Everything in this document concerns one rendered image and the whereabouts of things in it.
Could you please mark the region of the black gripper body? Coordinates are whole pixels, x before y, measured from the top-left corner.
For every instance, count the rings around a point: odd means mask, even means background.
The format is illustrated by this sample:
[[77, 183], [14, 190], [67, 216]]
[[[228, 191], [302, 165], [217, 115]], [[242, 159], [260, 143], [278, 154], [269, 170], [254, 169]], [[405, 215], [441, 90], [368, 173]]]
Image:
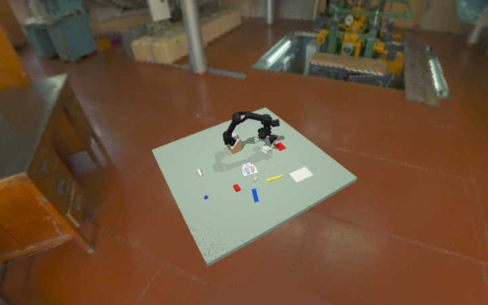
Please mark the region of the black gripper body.
[[269, 137], [269, 140], [270, 140], [270, 141], [274, 141], [274, 140], [276, 140], [276, 139], [277, 139], [277, 136], [276, 136], [276, 135], [274, 135], [274, 134], [273, 134], [273, 135], [271, 135], [271, 133], [272, 133], [272, 132], [271, 132], [270, 130], [271, 130], [272, 128], [270, 128], [270, 129], [264, 129], [263, 127], [261, 127], [261, 128], [258, 130], [258, 133], [260, 133], [260, 132], [262, 131], [262, 129], [263, 129], [264, 131], [266, 131], [266, 132], [267, 132], [268, 136], [270, 136], [270, 137]]

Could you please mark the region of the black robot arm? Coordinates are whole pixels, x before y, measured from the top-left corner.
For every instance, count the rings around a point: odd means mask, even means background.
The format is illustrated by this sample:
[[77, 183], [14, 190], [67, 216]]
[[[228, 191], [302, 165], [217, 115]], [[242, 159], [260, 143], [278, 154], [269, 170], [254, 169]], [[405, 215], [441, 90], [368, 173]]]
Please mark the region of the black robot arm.
[[[245, 115], [241, 119], [240, 115]], [[232, 122], [229, 125], [227, 131], [223, 133], [223, 139], [224, 139], [224, 144], [230, 144], [231, 146], [234, 146], [236, 140], [232, 137], [232, 132], [234, 131], [235, 127], [244, 122], [246, 119], [254, 119], [257, 121], [261, 121], [261, 124], [264, 124], [264, 129], [270, 129], [270, 126], [276, 127], [280, 126], [279, 119], [272, 120], [272, 117], [270, 115], [264, 114], [264, 115], [259, 115], [256, 113], [251, 113], [249, 111], [239, 111], [233, 114], [232, 116]], [[258, 134], [258, 137], [261, 139], [265, 139], [267, 137], [267, 132], [262, 129], [262, 131]]]

